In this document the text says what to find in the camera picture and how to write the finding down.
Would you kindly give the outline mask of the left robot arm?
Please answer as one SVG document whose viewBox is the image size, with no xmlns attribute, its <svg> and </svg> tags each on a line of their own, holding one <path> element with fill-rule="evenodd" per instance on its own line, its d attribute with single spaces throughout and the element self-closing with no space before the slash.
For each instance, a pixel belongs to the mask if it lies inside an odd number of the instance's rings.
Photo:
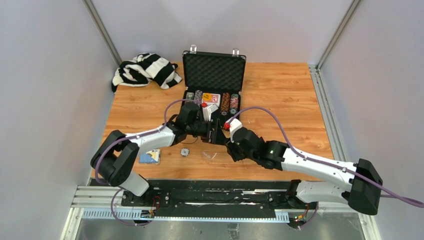
<svg viewBox="0 0 424 240">
<path fill-rule="evenodd" d="M 212 115 L 219 110 L 216 104 L 186 100 L 179 114 L 166 119 L 161 126 L 138 133 L 112 131 L 90 161 L 98 183 L 120 187 L 131 192 L 140 206 L 149 206 L 153 193 L 148 181 L 133 171 L 134 163 L 141 155 L 183 142 L 187 136 L 200 137 L 212 143 Z"/>
</svg>

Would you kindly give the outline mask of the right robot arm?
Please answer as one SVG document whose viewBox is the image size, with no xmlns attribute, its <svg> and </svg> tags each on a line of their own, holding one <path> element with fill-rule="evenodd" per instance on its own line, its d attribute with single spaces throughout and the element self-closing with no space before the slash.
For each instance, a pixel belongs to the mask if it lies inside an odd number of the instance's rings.
<svg viewBox="0 0 424 240">
<path fill-rule="evenodd" d="M 366 160 L 335 161 L 306 153 L 287 143 L 264 141 L 243 126 L 224 124 L 230 137 L 227 152 L 234 161 L 250 159 L 269 170 L 303 173 L 319 182 L 292 180 L 285 195 L 286 203 L 294 209 L 304 203 L 331 202 L 346 204 L 351 209 L 375 216 L 381 198 L 383 180 L 374 165 Z"/>
</svg>

